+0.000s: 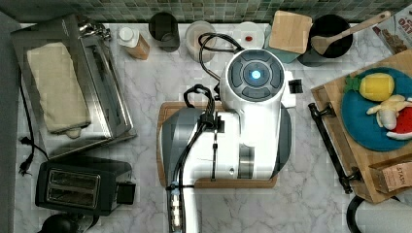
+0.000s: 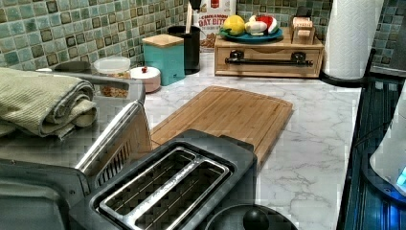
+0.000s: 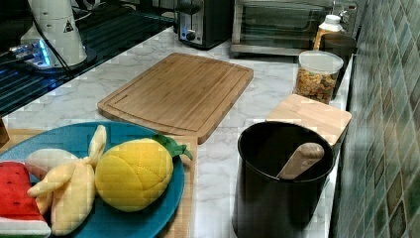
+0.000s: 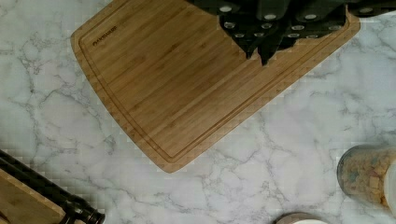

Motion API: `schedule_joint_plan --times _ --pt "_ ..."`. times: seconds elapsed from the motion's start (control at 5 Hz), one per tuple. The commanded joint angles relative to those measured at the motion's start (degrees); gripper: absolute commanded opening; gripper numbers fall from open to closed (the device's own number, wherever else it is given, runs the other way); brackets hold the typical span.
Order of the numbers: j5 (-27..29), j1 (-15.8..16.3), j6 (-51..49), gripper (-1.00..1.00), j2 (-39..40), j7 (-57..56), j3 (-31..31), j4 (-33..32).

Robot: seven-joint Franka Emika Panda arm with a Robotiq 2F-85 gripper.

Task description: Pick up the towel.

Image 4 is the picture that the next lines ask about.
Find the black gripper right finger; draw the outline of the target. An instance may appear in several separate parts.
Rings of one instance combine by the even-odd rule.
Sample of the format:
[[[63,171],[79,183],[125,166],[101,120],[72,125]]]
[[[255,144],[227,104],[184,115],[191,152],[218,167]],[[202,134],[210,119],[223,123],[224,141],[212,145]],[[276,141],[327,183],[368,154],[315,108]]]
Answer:
[[[260,0],[260,17],[276,17],[276,28],[258,46],[262,65],[298,39],[315,39],[344,27],[347,12],[370,18],[395,10],[395,0]]]

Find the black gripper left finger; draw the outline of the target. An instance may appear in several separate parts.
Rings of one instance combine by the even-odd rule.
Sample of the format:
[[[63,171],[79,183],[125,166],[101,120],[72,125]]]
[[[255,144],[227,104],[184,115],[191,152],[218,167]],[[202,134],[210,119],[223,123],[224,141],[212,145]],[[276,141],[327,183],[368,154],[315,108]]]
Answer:
[[[291,0],[186,0],[219,18],[219,25],[250,59],[271,59],[288,26]]]

